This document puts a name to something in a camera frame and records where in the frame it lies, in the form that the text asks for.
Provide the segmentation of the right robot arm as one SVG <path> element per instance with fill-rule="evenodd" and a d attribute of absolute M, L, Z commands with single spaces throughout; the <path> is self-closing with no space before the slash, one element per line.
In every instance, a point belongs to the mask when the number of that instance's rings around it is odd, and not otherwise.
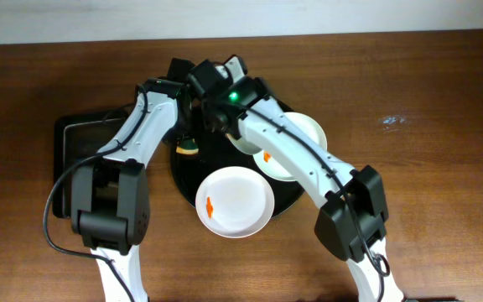
<path fill-rule="evenodd" d="M 320 147 L 259 78 L 214 75 L 190 84 L 214 128 L 269 152 L 304 188 L 319 210 L 314 233 L 347 264 L 358 299 L 403 301 L 387 260 L 389 213 L 380 174 L 370 165 L 357 170 Z"/>

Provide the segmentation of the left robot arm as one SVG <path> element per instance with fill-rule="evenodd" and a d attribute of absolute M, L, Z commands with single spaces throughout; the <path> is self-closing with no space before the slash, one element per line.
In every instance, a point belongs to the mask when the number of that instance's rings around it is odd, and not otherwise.
<path fill-rule="evenodd" d="M 150 219 L 146 168 L 167 133 L 189 118 L 188 85 L 152 79 L 117 133 L 71 180 L 71 225 L 96 257 L 108 301 L 146 301 L 139 259 Z"/>

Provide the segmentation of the pale green plate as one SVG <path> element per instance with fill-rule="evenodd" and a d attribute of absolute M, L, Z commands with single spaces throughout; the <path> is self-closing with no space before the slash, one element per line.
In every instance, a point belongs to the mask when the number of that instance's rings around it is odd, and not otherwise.
<path fill-rule="evenodd" d="M 231 134 L 227 133 L 226 137 L 231 142 L 231 144 L 240 152 L 247 155 L 258 154 L 262 151 L 261 148 L 253 143 L 248 142 L 244 138 L 235 139 Z"/>

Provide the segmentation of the green orange sponge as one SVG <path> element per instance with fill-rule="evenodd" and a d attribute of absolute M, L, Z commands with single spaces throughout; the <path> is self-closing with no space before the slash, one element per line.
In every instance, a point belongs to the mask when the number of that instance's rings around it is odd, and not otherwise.
<path fill-rule="evenodd" d="M 199 147 L 193 138 L 184 138 L 177 143 L 175 152 L 182 155 L 196 155 Z"/>

